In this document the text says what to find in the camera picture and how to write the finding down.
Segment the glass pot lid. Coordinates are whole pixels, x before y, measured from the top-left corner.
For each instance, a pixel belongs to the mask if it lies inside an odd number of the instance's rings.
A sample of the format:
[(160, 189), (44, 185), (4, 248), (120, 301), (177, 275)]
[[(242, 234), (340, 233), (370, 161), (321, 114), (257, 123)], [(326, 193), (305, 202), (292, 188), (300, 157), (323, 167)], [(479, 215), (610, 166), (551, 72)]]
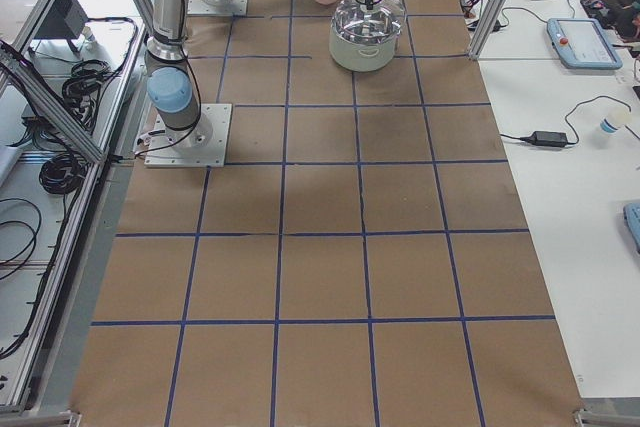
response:
[(331, 25), (339, 38), (363, 46), (395, 40), (406, 22), (406, 11), (399, 0), (374, 0), (371, 9), (361, 0), (343, 0), (336, 8)]

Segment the light green steel pot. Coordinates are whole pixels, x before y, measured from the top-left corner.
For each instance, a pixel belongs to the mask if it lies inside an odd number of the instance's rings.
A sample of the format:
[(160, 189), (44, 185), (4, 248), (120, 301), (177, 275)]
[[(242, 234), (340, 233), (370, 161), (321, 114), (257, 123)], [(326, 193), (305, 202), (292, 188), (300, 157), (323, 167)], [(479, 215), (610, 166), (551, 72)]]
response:
[(376, 71), (385, 67), (393, 59), (401, 34), (395, 40), (383, 44), (363, 46), (339, 38), (331, 25), (329, 51), (333, 60), (347, 70)]

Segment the blue teach pendant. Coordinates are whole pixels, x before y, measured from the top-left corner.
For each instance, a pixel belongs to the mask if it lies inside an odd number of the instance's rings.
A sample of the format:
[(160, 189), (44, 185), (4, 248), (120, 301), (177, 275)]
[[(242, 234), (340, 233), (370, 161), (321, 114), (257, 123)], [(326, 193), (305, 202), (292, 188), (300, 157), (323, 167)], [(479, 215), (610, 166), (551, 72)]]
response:
[(567, 68), (617, 70), (622, 67), (622, 60), (594, 19), (551, 18), (546, 32)]

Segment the black power adapter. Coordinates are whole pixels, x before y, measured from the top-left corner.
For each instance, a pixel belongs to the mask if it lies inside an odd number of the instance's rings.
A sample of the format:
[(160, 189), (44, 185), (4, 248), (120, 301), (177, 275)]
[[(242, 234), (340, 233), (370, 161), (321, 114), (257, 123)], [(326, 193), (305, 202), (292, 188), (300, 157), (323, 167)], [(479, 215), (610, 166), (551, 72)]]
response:
[(533, 146), (564, 148), (570, 144), (564, 132), (534, 131), (520, 140)]

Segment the paper cup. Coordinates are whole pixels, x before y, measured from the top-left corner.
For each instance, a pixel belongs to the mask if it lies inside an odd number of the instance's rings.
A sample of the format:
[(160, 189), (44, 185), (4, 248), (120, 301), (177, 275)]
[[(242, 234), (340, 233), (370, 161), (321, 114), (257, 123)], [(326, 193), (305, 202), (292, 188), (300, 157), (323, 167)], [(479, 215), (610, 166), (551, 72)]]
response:
[(631, 111), (626, 107), (613, 108), (600, 122), (600, 130), (608, 135), (615, 134), (626, 127), (632, 119)]

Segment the aluminium frame rail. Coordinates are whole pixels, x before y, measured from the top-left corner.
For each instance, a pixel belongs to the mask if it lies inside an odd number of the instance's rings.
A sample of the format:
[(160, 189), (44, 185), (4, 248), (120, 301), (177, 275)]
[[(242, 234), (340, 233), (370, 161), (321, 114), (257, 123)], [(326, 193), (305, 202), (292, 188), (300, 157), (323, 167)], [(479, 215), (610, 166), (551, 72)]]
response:
[(32, 110), (44, 116), (88, 162), (102, 164), (106, 153), (44, 81), (35, 67), (12, 45), (1, 41), (1, 68), (10, 82), (22, 90)]

